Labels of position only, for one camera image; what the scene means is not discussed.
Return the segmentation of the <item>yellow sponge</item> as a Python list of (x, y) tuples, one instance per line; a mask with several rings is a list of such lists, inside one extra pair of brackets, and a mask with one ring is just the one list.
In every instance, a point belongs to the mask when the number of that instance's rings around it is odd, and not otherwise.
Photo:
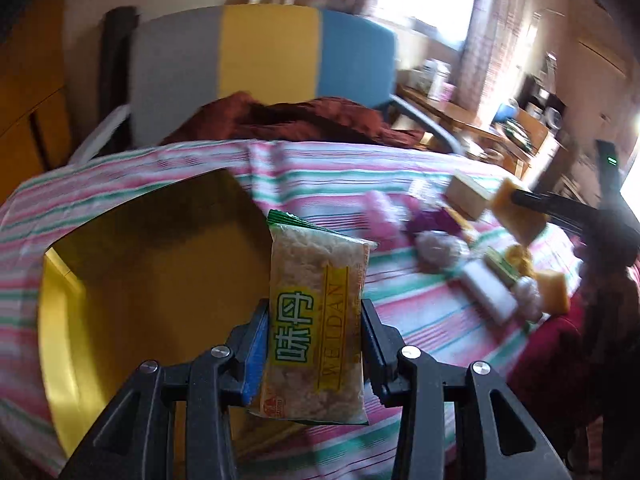
[(536, 273), (535, 280), (542, 312), (548, 315), (564, 315), (570, 312), (570, 297), (564, 273), (541, 270)]
[(512, 194), (521, 189), (514, 181), (505, 178), (492, 196), (489, 209), (518, 244), (528, 247), (546, 228), (547, 217), (512, 202)]

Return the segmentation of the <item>green yellow small box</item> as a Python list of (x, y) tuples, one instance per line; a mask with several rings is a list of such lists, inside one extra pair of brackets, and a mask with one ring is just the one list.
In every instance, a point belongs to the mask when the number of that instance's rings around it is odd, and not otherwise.
[(521, 277), (520, 272), (512, 266), (511, 263), (506, 261), (506, 257), (500, 254), (498, 250), (488, 247), (483, 256), (486, 266), (496, 274), (496, 277), (506, 285), (507, 288), (511, 288)]

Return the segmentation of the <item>white foam block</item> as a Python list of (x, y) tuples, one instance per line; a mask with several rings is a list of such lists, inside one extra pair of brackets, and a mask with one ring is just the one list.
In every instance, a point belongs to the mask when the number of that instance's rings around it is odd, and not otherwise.
[(504, 325), (513, 318), (518, 303), (484, 261), (472, 260), (462, 266), (460, 281), (496, 324)]

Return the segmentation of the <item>beige cardboard box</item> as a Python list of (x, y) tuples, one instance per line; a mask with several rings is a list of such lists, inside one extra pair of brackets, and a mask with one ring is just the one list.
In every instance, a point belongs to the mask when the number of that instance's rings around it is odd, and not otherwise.
[(444, 196), (451, 207), (470, 220), (478, 220), (491, 200), (491, 192), (466, 174), (454, 174)]

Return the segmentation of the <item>purple wrapper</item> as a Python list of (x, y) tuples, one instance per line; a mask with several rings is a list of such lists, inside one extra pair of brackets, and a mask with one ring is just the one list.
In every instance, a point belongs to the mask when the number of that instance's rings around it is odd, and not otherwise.
[(444, 207), (437, 210), (421, 210), (406, 223), (406, 231), (416, 236), (426, 231), (440, 231), (459, 236), (463, 229), (460, 223)]

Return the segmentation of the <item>clear plastic bag ball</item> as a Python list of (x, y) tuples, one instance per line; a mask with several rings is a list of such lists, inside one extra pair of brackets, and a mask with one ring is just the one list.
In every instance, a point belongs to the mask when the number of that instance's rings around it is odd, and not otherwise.
[(423, 231), (416, 234), (414, 241), (421, 260), (435, 270), (452, 270), (470, 256), (469, 245), (446, 232)]

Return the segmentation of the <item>Weidan cracker packet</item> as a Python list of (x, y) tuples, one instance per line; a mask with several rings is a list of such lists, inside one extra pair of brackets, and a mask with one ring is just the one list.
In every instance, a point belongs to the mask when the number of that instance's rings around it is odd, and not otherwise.
[(267, 361), (258, 415), (364, 425), (361, 296), (375, 243), (270, 210)]

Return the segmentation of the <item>pink hair roller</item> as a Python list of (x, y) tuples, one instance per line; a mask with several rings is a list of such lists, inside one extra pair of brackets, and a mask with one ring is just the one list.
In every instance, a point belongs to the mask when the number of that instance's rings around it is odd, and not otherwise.
[(363, 214), (369, 232), (376, 240), (398, 237), (407, 219), (405, 209), (395, 205), (387, 194), (378, 190), (363, 195)]

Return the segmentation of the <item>white plastic bag ball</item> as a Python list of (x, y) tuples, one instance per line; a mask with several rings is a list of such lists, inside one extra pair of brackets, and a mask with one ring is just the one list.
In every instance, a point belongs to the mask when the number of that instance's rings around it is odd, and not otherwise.
[(526, 321), (537, 323), (541, 317), (541, 296), (537, 282), (530, 276), (521, 276), (511, 288), (518, 304), (518, 314)]

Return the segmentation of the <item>red blanket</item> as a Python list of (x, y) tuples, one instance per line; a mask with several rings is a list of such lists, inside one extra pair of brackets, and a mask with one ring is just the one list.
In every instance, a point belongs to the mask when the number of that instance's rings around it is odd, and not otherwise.
[(559, 456), (598, 418), (618, 434), (639, 425), (639, 291), (629, 270), (584, 264), (570, 310), (529, 337), (508, 385)]

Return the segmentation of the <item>yellow knitted cloth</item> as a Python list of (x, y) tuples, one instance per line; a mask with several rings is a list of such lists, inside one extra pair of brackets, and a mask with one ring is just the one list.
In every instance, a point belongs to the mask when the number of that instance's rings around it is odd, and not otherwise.
[(521, 276), (528, 276), (529, 278), (535, 276), (533, 257), (527, 247), (523, 247), (520, 244), (511, 245), (506, 248), (503, 257)]

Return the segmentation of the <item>yellow storage box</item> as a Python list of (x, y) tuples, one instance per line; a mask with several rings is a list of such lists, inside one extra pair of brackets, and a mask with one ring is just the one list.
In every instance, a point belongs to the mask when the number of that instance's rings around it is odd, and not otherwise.
[(42, 381), (66, 454), (146, 360), (194, 359), (269, 294), (265, 216), (227, 169), (128, 200), (43, 256)]

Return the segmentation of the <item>striped bed sheet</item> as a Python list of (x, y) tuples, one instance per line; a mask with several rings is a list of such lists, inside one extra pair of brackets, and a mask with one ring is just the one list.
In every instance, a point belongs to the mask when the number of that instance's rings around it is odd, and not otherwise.
[[(231, 141), (146, 148), (66, 166), (20, 184), (1, 208), (1, 433), (27, 463), (58, 474), (65, 462), (41, 380), (37, 296), (46, 249), (64, 234), (126, 200), (202, 172), (227, 168), (259, 207), (361, 236), (363, 195), (402, 200), (425, 179), (446, 188), (457, 172), (488, 190), (506, 178), (496, 166), (401, 148), (332, 143)], [(529, 331), (495, 326), (457, 283), (422, 273), (406, 242), (372, 255), (364, 293), (386, 323), (436, 359), (484, 359), (512, 370)]]

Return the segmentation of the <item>dark red jacket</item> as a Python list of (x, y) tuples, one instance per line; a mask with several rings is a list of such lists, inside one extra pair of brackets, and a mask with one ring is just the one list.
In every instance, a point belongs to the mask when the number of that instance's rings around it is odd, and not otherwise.
[(380, 112), (344, 98), (266, 105), (247, 92), (202, 106), (162, 141), (262, 140), (334, 142), (416, 148), (420, 130), (396, 130)]

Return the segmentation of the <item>grey yellow blue chair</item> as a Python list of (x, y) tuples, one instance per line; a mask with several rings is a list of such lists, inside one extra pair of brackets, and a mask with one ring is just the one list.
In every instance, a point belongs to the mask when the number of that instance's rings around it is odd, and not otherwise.
[(245, 91), (264, 104), (333, 96), (395, 107), (459, 154), (446, 129), (399, 96), (396, 36), (366, 18), (309, 6), (208, 6), (140, 22), (133, 6), (104, 15), (102, 122), (73, 154), (96, 156), (116, 132), (127, 148), (160, 144), (203, 105)]

